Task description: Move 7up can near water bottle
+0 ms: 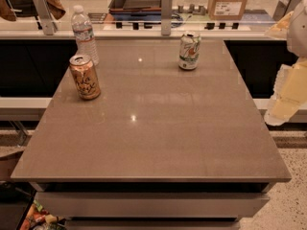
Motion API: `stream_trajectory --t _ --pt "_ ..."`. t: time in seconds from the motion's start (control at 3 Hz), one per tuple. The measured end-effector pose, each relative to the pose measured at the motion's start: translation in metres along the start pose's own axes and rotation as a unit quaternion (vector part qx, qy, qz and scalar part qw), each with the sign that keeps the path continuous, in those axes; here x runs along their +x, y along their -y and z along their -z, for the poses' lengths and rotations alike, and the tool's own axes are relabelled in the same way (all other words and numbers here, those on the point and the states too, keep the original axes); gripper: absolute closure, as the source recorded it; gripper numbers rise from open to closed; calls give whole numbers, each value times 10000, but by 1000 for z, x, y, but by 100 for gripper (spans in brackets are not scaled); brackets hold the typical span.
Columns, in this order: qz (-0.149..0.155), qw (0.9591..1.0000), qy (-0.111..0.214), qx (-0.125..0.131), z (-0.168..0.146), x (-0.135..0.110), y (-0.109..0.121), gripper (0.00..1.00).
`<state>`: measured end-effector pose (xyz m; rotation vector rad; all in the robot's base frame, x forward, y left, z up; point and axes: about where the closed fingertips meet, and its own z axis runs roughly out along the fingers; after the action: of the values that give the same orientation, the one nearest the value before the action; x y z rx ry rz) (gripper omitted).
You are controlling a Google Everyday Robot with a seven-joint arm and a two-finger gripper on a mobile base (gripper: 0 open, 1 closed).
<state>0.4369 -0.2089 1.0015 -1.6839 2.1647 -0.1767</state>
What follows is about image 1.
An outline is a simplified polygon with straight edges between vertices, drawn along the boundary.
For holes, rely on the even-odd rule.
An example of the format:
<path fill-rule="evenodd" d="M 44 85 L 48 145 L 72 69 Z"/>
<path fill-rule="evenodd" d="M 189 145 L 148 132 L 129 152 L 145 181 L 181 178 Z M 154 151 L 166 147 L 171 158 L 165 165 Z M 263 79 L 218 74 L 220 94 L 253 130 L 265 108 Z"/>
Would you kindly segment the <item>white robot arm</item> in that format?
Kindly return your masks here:
<path fill-rule="evenodd" d="M 285 39 L 287 49 L 297 56 L 292 66 L 282 64 L 277 72 L 265 122 L 281 126 L 307 102 L 307 0 L 271 26 L 266 36 Z"/>

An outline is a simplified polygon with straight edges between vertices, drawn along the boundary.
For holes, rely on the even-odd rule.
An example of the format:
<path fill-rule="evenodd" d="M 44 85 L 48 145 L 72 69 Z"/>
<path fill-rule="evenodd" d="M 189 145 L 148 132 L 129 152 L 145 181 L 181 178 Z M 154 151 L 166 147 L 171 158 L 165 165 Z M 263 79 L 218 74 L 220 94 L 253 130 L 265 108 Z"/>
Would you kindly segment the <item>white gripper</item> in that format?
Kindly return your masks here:
<path fill-rule="evenodd" d="M 265 36 L 285 39 L 293 12 L 284 15 L 265 31 Z M 283 65 L 278 71 L 274 95 L 264 115 L 267 125 L 281 126 L 288 122 L 307 102 L 307 58 L 300 57 L 291 67 Z"/>

